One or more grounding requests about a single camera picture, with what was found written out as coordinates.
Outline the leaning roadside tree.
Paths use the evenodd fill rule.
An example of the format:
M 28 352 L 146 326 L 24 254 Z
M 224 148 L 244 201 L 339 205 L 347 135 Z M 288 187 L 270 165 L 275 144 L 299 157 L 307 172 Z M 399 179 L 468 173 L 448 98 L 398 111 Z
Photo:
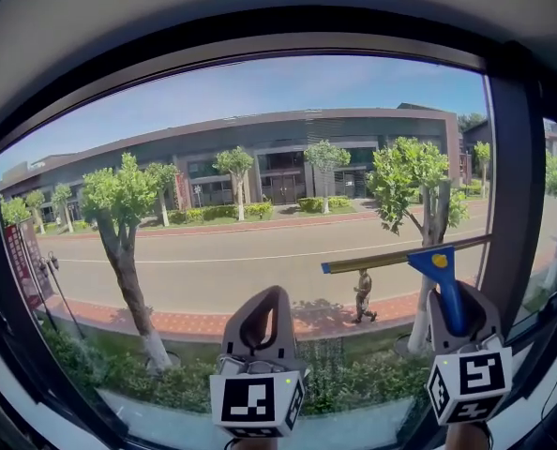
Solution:
M 142 168 L 137 158 L 126 152 L 118 169 L 103 168 L 83 176 L 83 214 L 97 225 L 107 260 L 155 373 L 170 368 L 172 361 L 144 300 L 135 246 L 142 219 L 151 215 L 163 187 L 175 174 L 171 164 L 153 162 Z

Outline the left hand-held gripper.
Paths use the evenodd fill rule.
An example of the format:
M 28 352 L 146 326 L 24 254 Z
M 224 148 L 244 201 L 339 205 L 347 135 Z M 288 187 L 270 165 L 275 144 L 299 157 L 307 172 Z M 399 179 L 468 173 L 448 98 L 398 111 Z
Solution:
M 285 438 L 303 406 L 308 366 L 295 358 L 290 297 L 279 285 L 253 295 L 226 322 L 218 371 L 209 377 L 212 421 L 235 438 Z

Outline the person's right forearm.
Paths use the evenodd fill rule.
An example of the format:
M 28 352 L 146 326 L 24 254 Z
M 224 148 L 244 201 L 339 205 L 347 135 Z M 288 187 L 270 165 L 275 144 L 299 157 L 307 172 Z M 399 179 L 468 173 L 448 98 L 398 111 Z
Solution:
M 446 432 L 444 450 L 490 450 L 490 433 L 485 422 L 457 423 Z

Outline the row of small street trees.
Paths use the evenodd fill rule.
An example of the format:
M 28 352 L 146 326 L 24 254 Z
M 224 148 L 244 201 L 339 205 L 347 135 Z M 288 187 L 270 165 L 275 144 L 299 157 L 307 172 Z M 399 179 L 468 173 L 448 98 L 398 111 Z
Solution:
M 371 155 L 371 171 L 373 170 L 373 157 L 375 152 Z M 315 197 L 298 198 L 296 201 L 298 209 L 305 213 L 326 215 L 337 208 L 348 206 L 348 197 L 344 195 L 330 194 L 328 190 L 328 176 L 330 173 L 333 173 L 337 167 L 350 162 L 352 157 L 351 152 L 345 148 L 339 148 L 327 140 L 320 140 L 313 144 L 310 148 L 306 149 L 303 153 L 303 157 L 304 160 L 311 165 L 312 170 L 321 176 L 322 187 L 319 195 Z M 229 175 L 234 179 L 236 183 L 235 204 L 224 204 L 210 208 L 204 207 L 202 209 L 175 210 L 168 215 L 170 222 L 186 223 L 191 221 L 206 221 L 216 218 L 233 218 L 236 221 L 242 221 L 248 215 L 255 215 L 262 218 L 269 214 L 273 203 L 275 203 L 274 198 L 265 197 L 258 203 L 246 203 L 244 199 L 245 181 L 248 171 L 253 167 L 253 164 L 253 156 L 249 155 L 245 149 L 240 146 L 219 152 L 212 162 L 212 167 L 220 173 Z M 174 177 L 178 176 L 178 174 L 179 171 L 176 168 L 176 174 Z M 363 184 L 370 192 L 367 183 L 368 177 L 369 175 L 364 177 Z M 165 188 L 169 184 L 163 187 L 160 196 L 164 194 Z M 466 202 L 466 195 L 468 192 L 467 188 L 461 187 L 459 190 L 463 192 Z M 86 224 L 97 228 L 97 225 L 94 222 L 86 220 L 85 217 L 84 221 Z

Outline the small grey gabled building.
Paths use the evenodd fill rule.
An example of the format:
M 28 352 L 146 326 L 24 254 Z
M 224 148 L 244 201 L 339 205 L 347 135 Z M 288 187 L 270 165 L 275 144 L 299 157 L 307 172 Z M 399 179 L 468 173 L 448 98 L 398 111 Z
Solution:
M 461 133 L 461 154 L 464 177 L 472 176 L 482 182 L 482 168 L 474 147 L 477 143 L 491 144 L 491 129 L 487 119 L 476 123 Z

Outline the large window glass pane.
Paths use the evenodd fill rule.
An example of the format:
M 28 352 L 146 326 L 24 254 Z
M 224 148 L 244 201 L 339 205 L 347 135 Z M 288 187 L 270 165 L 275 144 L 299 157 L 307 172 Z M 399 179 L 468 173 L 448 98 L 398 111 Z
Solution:
M 453 113 L 459 127 L 460 179 L 469 217 L 444 242 L 482 235 L 488 226 L 489 182 L 464 177 L 461 133 L 488 114 L 488 79 L 474 69 L 411 58 L 370 55 L 268 56 L 164 76 L 96 100 L 54 119 L 0 151 L 0 180 L 22 164 L 78 153 L 166 128 L 262 113 L 332 109 L 396 109 L 407 103 Z M 358 270 L 324 274 L 321 264 L 420 248 L 406 222 L 382 227 L 369 195 L 329 214 L 296 202 L 273 204 L 264 217 L 219 217 L 172 223 L 163 209 L 143 218 L 135 263 L 152 324 L 172 366 L 152 371 L 98 229 L 62 217 L 70 188 L 55 186 L 54 219 L 43 220 L 41 191 L 5 199 L 3 229 L 32 218 L 43 257 L 59 261 L 51 296 L 28 314 L 78 393 L 147 450 L 228 450 L 211 421 L 209 377 L 218 371 L 226 322 L 254 294 L 283 287 L 290 297 L 296 355 L 309 366 L 294 435 L 281 450 L 399 450 L 423 417 L 425 350 L 417 301 L 426 280 L 406 263 L 367 269 L 375 322 L 355 317 Z

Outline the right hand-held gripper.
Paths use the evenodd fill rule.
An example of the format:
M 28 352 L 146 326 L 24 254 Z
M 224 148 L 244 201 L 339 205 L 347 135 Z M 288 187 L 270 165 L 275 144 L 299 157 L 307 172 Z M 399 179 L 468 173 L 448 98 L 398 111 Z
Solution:
M 467 327 L 456 344 L 465 346 L 437 355 L 426 384 L 440 425 L 487 421 L 512 389 L 513 354 L 501 340 L 498 308 L 466 282 L 458 282 L 458 289 Z M 443 298 L 436 288 L 429 291 L 427 309 L 433 351 L 448 353 L 451 336 Z

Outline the red banner sign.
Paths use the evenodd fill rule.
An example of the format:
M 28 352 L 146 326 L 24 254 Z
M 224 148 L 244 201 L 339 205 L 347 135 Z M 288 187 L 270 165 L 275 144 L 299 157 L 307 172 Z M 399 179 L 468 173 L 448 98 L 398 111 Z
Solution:
M 23 298 L 29 309 L 35 310 L 53 296 L 53 288 L 46 275 L 48 266 L 41 262 L 34 220 L 30 217 L 6 226 L 4 238 Z

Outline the blue squeegee with brass blade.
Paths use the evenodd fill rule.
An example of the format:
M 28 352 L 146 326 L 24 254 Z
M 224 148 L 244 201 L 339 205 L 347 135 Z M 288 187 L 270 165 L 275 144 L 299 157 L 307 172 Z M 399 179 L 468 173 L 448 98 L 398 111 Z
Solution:
M 408 263 L 423 276 L 434 281 L 441 289 L 445 307 L 445 321 L 457 337 L 468 329 L 461 291 L 458 290 L 455 271 L 455 251 L 486 244 L 491 234 L 478 235 L 433 247 L 401 250 L 382 255 L 350 260 L 323 262 L 324 274 L 340 274 L 359 269 L 378 268 L 397 263 Z

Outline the black street lamp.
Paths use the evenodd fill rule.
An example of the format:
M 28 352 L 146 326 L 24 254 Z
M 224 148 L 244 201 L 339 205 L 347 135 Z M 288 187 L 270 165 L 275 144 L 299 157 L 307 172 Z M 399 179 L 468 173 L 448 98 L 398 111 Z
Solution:
M 66 298 L 66 296 L 64 295 L 64 292 L 62 290 L 62 287 L 59 283 L 59 280 L 57 278 L 57 273 L 59 272 L 59 261 L 57 259 L 57 257 L 53 254 L 52 251 L 49 251 L 46 257 L 41 256 L 39 258 L 39 268 L 41 270 L 41 272 L 46 276 L 51 276 L 53 278 L 54 284 L 58 290 L 59 296 L 62 299 L 62 302 L 64 304 L 64 306 L 66 307 L 66 310 L 68 312 L 68 315 L 70 316 L 71 320 L 73 321 L 76 330 L 78 332 L 78 335 L 80 337 L 81 340 L 85 340 L 85 334 L 82 330 L 82 328 L 80 327 L 73 311 L 71 310 L 68 300 Z

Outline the black window frame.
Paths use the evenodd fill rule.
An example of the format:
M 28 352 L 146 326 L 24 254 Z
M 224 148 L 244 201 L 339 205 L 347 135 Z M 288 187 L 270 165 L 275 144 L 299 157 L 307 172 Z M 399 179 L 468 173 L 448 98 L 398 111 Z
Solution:
M 0 123 L 0 145 L 15 142 L 73 110 L 139 83 L 261 56 L 254 44 L 271 38 L 273 53 L 294 54 L 288 36 L 321 33 L 373 38 L 379 55 L 458 66 L 464 53 L 489 80 L 489 111 L 495 133 L 495 248 L 513 257 L 489 259 L 487 283 L 504 285 L 494 300 L 505 334 L 516 346 L 557 332 L 557 310 L 533 318 L 525 330 L 513 323 L 520 290 L 535 255 L 538 198 L 545 192 L 546 116 L 557 116 L 557 74 L 516 41 L 499 43 L 463 28 L 403 14 L 345 6 L 256 8 L 181 22 L 113 45 L 62 74 L 12 109 Z M 452 57 L 445 58 L 446 52 Z M 12 422 L 25 425 L 53 450 L 136 450 L 138 442 L 99 415 L 82 397 L 29 319 L 12 273 L 0 229 L 0 404 Z

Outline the person's left forearm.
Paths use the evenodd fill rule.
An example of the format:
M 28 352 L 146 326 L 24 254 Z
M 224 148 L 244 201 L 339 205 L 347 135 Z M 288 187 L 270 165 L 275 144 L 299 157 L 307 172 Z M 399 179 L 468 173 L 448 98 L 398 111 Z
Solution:
M 228 450 L 278 450 L 278 439 L 244 439 L 231 442 Z

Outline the long dark grey building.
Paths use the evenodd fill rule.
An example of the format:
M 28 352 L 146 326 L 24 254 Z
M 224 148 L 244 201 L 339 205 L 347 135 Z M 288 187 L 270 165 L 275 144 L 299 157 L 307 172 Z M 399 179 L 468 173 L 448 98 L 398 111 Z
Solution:
M 84 175 L 118 167 L 122 154 L 129 152 L 142 168 L 159 162 L 178 170 L 156 197 L 157 215 L 163 209 L 234 204 L 235 180 L 214 164 L 218 153 L 241 147 L 253 159 L 243 187 L 245 203 L 283 205 L 323 194 L 363 199 L 370 195 L 366 175 L 373 168 L 374 152 L 398 137 L 434 144 L 448 157 L 449 178 L 459 181 L 456 115 L 402 103 L 396 109 L 270 112 L 169 127 L 19 165 L 4 173 L 0 194 L 9 199 L 41 191 L 41 215 L 49 222 L 56 212 L 54 188 L 65 184 L 70 196 L 61 216 L 79 219 Z

